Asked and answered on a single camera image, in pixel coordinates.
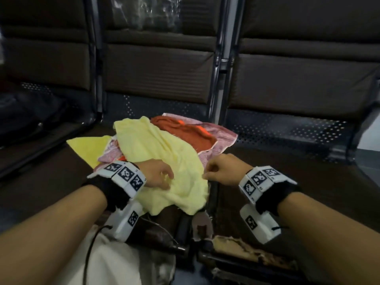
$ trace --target black bag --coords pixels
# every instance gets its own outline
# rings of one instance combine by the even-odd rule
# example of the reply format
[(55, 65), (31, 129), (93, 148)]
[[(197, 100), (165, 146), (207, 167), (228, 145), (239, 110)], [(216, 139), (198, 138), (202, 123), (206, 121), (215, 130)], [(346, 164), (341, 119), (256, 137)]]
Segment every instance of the black bag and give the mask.
[(65, 99), (37, 92), (0, 93), (0, 146), (37, 138), (62, 122)]

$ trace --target clear plastic tape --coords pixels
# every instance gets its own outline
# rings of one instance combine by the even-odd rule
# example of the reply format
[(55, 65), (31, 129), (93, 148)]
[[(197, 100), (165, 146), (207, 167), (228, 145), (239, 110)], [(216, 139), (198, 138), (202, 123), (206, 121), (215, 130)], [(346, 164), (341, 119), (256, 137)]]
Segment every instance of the clear plastic tape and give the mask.
[(181, 0), (111, 0), (117, 28), (181, 31)]

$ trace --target perforated metal panel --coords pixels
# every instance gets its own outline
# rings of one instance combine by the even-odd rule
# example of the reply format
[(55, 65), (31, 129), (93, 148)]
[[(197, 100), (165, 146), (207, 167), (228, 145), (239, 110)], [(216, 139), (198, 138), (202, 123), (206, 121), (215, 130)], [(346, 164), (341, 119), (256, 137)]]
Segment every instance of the perforated metal panel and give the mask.
[(91, 93), (84, 90), (74, 90), (64, 87), (55, 87), (48, 85), (41, 85), (29, 82), (22, 82), (22, 88), (30, 92), (39, 92), (49, 95), (56, 95), (68, 100), (71, 111), (72, 119), (77, 122), (87, 122), (93, 118), (93, 99)]
[(125, 118), (138, 119), (142, 116), (152, 118), (163, 113), (173, 113), (197, 120), (207, 121), (207, 105), (173, 100), (145, 98), (107, 92), (105, 124), (111, 125)]
[(229, 109), (226, 127), (239, 134), (237, 145), (329, 162), (346, 162), (354, 125), (282, 114)]

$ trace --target red-orange fabric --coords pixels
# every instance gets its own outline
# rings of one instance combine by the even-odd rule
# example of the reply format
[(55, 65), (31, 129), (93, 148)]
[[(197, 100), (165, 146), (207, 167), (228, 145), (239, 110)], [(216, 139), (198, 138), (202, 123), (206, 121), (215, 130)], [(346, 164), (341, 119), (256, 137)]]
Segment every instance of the red-orange fabric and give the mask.
[(167, 131), (189, 143), (197, 153), (211, 149), (217, 142), (216, 137), (203, 127), (185, 124), (182, 120), (172, 117), (157, 116), (152, 118), (150, 122), (161, 130)]

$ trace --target person's right arm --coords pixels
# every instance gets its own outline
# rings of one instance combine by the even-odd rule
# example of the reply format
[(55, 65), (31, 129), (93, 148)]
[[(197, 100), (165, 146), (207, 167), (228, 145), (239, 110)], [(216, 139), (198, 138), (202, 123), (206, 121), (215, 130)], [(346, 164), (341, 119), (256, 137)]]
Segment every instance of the person's right arm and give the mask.
[[(203, 177), (236, 186), (252, 168), (222, 154), (207, 164)], [(300, 192), (289, 194), (277, 211), (337, 283), (380, 284), (379, 233)]]

